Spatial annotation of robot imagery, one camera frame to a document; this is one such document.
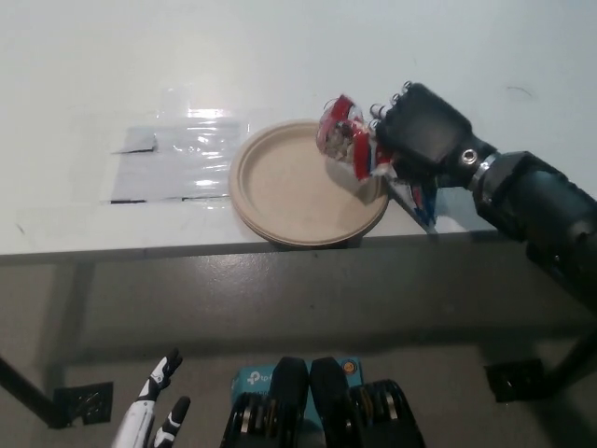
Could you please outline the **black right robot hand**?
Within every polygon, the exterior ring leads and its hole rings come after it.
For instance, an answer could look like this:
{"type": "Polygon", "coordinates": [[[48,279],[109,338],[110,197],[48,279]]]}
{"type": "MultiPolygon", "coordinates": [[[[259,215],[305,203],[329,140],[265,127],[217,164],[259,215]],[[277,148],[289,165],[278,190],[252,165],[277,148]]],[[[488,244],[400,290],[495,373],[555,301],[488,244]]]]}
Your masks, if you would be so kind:
{"type": "Polygon", "coordinates": [[[473,134],[470,121],[421,83],[407,83],[375,127],[400,177],[466,188],[480,164],[497,152],[473,134]]]}

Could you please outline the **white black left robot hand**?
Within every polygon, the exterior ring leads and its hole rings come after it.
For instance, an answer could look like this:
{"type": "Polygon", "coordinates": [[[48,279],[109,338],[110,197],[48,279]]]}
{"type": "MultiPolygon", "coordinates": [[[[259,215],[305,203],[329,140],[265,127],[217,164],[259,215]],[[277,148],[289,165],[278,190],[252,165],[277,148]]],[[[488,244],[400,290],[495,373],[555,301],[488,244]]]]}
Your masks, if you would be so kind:
{"type": "Polygon", "coordinates": [[[162,390],[171,383],[172,376],[182,364],[178,349],[163,357],[148,375],[136,400],[124,415],[112,447],[173,447],[176,437],[186,418],[190,398],[178,399],[155,434],[155,407],[162,390]]]}

